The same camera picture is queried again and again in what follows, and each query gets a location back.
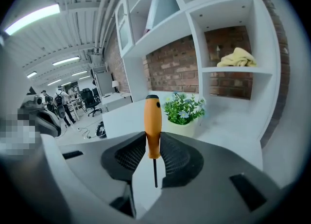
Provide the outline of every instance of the cabinet door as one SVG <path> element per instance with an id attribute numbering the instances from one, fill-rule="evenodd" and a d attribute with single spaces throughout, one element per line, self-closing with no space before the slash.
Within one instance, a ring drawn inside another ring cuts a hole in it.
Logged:
<path id="1" fill-rule="evenodd" d="M 123 57 L 134 46 L 127 0 L 120 0 L 115 14 L 120 55 Z"/>

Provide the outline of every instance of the potted plant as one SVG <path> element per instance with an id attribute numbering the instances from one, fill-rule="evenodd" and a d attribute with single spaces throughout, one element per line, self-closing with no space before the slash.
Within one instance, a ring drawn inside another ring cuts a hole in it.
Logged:
<path id="1" fill-rule="evenodd" d="M 174 92 L 164 103 L 168 116 L 168 132 L 193 137 L 198 117 L 205 114 L 204 100 L 196 101 L 194 95 L 187 99 L 184 93 Z"/>

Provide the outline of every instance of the ceiling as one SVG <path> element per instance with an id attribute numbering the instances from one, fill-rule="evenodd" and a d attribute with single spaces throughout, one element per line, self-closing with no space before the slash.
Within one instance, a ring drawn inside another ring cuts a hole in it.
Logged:
<path id="1" fill-rule="evenodd" d="M 30 78 L 37 87 L 45 87 L 59 79 L 64 84 L 90 75 L 92 67 L 104 64 L 102 55 L 97 54 L 98 49 L 95 46 L 104 47 L 109 41 L 115 23 L 112 19 L 103 26 L 103 18 L 109 4 L 112 7 L 107 14 L 111 15 L 109 18 L 114 18 L 114 8 L 118 1 L 110 3 L 110 0 L 103 0 L 101 3 L 101 0 L 16 0 L 0 25 L 2 31 L 23 16 L 55 3 L 59 4 L 61 12 L 33 22 L 7 37 L 4 48 L 9 57 L 24 69 L 26 75 L 37 72 L 37 75 Z M 108 32 L 108 35 L 100 43 L 102 32 Z M 75 56 L 79 56 L 80 60 L 52 65 L 53 62 Z M 73 73 L 84 70 L 88 73 L 71 77 Z"/>

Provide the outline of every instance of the fluorescent light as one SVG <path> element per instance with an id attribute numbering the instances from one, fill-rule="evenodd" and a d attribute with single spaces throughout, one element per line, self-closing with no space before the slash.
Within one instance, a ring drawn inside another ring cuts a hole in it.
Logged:
<path id="1" fill-rule="evenodd" d="M 90 75 L 89 75 L 89 76 L 86 76 L 86 77 L 82 77 L 82 78 L 80 78 L 79 80 L 84 79 L 84 78 L 87 78 L 87 77 L 90 77 Z"/>
<path id="2" fill-rule="evenodd" d="M 27 78 L 30 78 L 30 77 L 32 77 L 32 76 L 34 76 L 34 75 L 36 75 L 36 74 L 37 74 L 37 72 L 34 71 L 34 72 L 32 72 L 31 74 L 27 75 Z"/>
<path id="3" fill-rule="evenodd" d="M 65 84 L 62 84 L 61 86 L 64 86 L 64 85 L 68 85 L 68 84 L 70 84 L 71 82 L 67 82 L 67 83 L 65 83 Z"/>
<path id="4" fill-rule="evenodd" d="M 70 62 L 70 61 L 74 61 L 74 60 L 78 60 L 80 59 L 79 56 L 76 56 L 76 57 L 73 57 L 73 58 L 69 58 L 69 59 L 66 59 L 66 60 L 63 60 L 63 61 L 60 61 L 60 62 L 56 62 L 56 63 L 52 63 L 54 66 L 56 65 L 59 65 L 59 64 L 62 64 L 62 63 L 67 63 L 67 62 Z"/>
<path id="5" fill-rule="evenodd" d="M 49 86 L 49 85 L 52 85 L 52 84 L 54 84 L 54 83 L 57 83 L 57 82 L 59 82 L 59 81 L 61 81 L 61 80 L 57 80 L 57 81 L 55 81 L 55 82 L 51 82 L 50 84 L 48 84 L 48 86 Z"/>
<path id="6" fill-rule="evenodd" d="M 37 11 L 31 12 L 30 14 L 22 17 L 15 23 L 13 23 L 10 27 L 8 27 L 6 30 L 4 30 L 9 35 L 12 35 L 13 33 L 17 32 L 19 29 L 25 27 L 28 24 L 31 24 L 41 18 L 59 13 L 59 5 L 54 4 L 50 5 L 48 7 L 44 7 L 42 9 L 39 9 Z"/>
<path id="7" fill-rule="evenodd" d="M 76 74 L 72 74 L 71 76 L 75 76 L 75 75 L 78 75 L 78 74 L 84 74 L 84 73 L 87 73 L 87 71 L 82 71 L 82 72 L 79 72 L 79 73 L 76 73 Z"/>

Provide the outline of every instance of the screwdriver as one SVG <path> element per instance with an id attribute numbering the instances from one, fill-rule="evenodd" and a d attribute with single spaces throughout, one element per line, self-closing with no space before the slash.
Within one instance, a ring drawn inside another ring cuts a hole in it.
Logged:
<path id="1" fill-rule="evenodd" d="M 144 125 L 149 146 L 148 157 L 154 162 L 155 187 L 157 188 L 156 159 L 160 157 L 162 113 L 159 97 L 155 94 L 146 97 Z"/>

